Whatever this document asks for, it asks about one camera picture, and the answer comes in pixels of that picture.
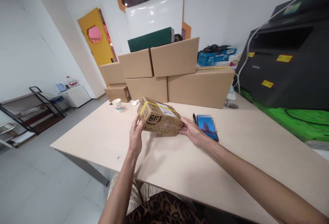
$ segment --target sf logo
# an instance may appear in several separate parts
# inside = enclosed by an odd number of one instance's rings
[[[162,116],[154,116],[154,115],[151,115],[150,118],[148,119],[147,123],[149,125],[156,125],[160,122]]]

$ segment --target green folder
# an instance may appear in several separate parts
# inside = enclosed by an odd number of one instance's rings
[[[158,30],[140,37],[128,40],[130,52],[153,48],[174,42],[175,32],[171,27]]]

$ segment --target window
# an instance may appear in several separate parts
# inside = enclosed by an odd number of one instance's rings
[[[100,32],[100,29],[94,25],[88,29],[88,37],[92,43],[98,43],[102,41],[102,32]]]

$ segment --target mini fridge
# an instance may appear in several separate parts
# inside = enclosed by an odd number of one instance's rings
[[[82,85],[63,91],[61,95],[74,108],[82,106],[91,99]]]

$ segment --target smartphone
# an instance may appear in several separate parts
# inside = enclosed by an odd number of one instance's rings
[[[219,141],[215,123],[210,115],[197,115],[196,117],[198,127],[210,138]]]

